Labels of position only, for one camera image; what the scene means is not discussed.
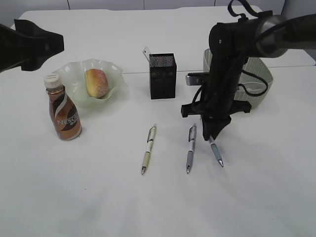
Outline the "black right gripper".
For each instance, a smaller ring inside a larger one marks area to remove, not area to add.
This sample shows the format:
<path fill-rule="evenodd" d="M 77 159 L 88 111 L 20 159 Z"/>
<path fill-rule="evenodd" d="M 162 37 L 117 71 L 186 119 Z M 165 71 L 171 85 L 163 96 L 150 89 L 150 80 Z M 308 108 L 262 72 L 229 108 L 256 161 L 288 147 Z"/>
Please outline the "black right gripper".
<path fill-rule="evenodd" d="M 214 118 L 226 118 L 237 112 L 249 113 L 251 104 L 248 101 L 235 100 L 235 97 L 221 97 L 212 105 L 208 105 L 203 98 L 181 106 L 181 116 L 186 118 L 192 115 L 205 115 L 212 118 L 202 118 L 202 134 L 205 141 L 217 138 L 219 133 L 230 124 L 230 120 L 216 121 Z"/>

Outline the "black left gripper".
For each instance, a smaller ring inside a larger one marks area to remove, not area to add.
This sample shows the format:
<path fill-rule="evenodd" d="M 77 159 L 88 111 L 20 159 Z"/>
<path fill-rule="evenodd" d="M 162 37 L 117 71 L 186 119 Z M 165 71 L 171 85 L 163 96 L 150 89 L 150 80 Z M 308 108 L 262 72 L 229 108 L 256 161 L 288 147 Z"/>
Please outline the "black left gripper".
<path fill-rule="evenodd" d="M 38 70 L 43 63 L 64 51 L 64 37 L 46 31 L 29 20 L 14 20 L 15 29 L 0 26 L 0 71 L 21 67 Z"/>

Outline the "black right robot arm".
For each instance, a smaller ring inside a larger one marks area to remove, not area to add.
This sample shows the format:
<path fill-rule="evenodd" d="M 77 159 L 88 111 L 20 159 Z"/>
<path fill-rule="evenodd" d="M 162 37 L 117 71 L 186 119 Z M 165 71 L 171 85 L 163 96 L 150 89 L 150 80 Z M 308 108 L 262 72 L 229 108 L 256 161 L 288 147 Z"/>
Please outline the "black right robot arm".
<path fill-rule="evenodd" d="M 277 58 L 288 49 L 315 49 L 315 14 L 287 20 L 281 15 L 217 23 L 209 34 L 212 54 L 209 73 L 189 73 L 200 88 L 191 103 L 181 107 L 186 118 L 200 115 L 203 137 L 216 139 L 237 112 L 249 113 L 248 101 L 235 100 L 240 75 L 248 58 Z"/>

